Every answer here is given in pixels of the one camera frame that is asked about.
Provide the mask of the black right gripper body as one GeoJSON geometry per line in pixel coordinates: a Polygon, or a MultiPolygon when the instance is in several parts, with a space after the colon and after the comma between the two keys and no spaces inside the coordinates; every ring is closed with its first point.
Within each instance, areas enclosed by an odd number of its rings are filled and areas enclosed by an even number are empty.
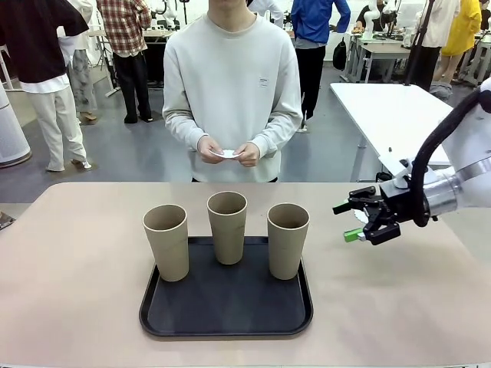
{"type": "Polygon", "coordinates": [[[380,193],[395,222],[420,224],[420,187],[410,183],[408,188],[401,189],[394,183],[381,183],[380,193]]]}

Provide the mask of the person's left hand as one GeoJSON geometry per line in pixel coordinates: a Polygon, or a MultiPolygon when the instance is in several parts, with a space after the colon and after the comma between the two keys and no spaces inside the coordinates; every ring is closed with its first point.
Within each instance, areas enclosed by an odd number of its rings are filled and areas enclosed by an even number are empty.
{"type": "Polygon", "coordinates": [[[260,160],[259,148],[251,142],[242,144],[234,151],[237,160],[244,167],[255,167],[260,160]]]}

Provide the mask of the person's right hand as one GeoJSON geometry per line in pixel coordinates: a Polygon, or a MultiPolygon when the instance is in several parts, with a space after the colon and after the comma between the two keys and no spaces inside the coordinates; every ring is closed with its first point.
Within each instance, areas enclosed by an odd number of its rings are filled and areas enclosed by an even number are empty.
{"type": "Polygon", "coordinates": [[[197,149],[201,160],[205,163],[218,164],[223,161],[223,158],[219,156],[222,154],[222,148],[211,136],[202,136],[197,144],[197,149]]]}

